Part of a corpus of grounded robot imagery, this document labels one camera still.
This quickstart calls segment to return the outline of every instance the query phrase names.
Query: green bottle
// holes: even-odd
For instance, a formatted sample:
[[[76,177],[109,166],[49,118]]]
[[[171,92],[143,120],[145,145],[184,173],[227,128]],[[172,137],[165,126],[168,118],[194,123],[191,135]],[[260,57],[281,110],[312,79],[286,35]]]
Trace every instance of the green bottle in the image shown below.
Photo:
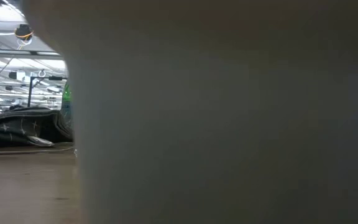
[[[63,97],[62,97],[62,108],[60,110],[61,114],[63,115],[66,125],[72,128],[71,122],[71,90],[70,85],[66,82]]]

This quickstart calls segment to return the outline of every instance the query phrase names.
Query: ceiling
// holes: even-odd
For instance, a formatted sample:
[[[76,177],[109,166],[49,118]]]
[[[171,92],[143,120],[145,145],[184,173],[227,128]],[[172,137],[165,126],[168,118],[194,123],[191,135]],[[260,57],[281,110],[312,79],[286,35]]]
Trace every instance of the ceiling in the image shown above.
[[[0,4],[0,33],[12,33],[19,24],[26,24],[25,18],[20,14],[20,11],[15,9],[14,6]],[[35,33],[31,43],[24,45],[21,50],[53,51],[36,35]],[[21,45],[23,43],[15,35],[0,35],[0,49],[2,50],[17,50]],[[25,75],[26,78],[21,78],[20,80],[9,78],[9,73],[14,74],[14,72],[16,72],[18,77],[21,77],[21,74]],[[48,60],[45,57],[26,58],[17,54],[1,56],[0,111],[17,104],[27,106],[30,77],[37,77],[38,75],[44,77],[34,79],[34,84],[36,85],[32,89],[31,105],[55,109],[60,108],[62,90],[66,81],[53,81],[49,80],[48,77],[67,77],[66,66],[63,60]]]

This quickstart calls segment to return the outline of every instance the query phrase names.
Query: wooden floor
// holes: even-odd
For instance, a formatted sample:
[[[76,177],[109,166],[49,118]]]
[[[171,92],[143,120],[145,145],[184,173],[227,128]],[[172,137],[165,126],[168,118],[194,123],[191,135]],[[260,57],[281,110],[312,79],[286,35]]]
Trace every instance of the wooden floor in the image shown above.
[[[79,223],[76,158],[0,156],[0,224]]]

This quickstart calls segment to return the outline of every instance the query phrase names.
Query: dark fabric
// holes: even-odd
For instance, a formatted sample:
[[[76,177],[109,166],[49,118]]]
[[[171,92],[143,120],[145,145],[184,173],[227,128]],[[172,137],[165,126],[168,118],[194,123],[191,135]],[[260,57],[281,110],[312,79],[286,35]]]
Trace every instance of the dark fabric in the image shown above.
[[[49,146],[72,140],[72,131],[59,110],[20,108],[0,114],[0,147]]]

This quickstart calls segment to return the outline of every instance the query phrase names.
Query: fluorescent light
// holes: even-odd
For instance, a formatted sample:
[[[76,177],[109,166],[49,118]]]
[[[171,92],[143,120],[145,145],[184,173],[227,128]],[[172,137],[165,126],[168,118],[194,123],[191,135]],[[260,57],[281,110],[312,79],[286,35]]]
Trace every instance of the fluorescent light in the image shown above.
[[[20,14],[22,17],[24,17],[23,12],[21,12],[20,10],[18,10],[14,5],[12,5],[11,3],[9,3],[7,0],[2,0],[5,4],[7,4],[9,7],[11,7],[13,10],[15,10],[18,14]]]
[[[49,85],[49,83],[46,83],[44,81],[41,81],[40,83],[43,84],[43,85]]]
[[[50,91],[57,92],[57,93],[60,92],[60,89],[56,88],[56,87],[48,87],[47,89],[50,90]]]
[[[28,97],[28,94],[20,94],[20,93],[0,93],[0,96],[24,96]],[[31,96],[45,96],[45,97],[56,97],[61,98],[62,94],[53,95],[53,94],[31,94]]]
[[[47,56],[60,56],[59,53],[56,52],[37,52],[39,55],[47,55]]]
[[[43,103],[46,102],[47,100],[33,100],[31,99],[31,103]]]
[[[53,68],[57,68],[60,70],[66,69],[66,63],[64,60],[49,60],[49,59],[41,59],[40,62],[49,65]]]
[[[31,52],[25,50],[0,50],[0,54],[31,55]]]
[[[48,70],[49,68],[46,67],[45,65],[42,65],[41,63],[37,62],[36,60],[33,59],[27,59],[27,58],[21,58],[18,59],[22,64],[25,64],[26,67],[34,67],[34,68],[39,68],[39,69],[46,69]]]

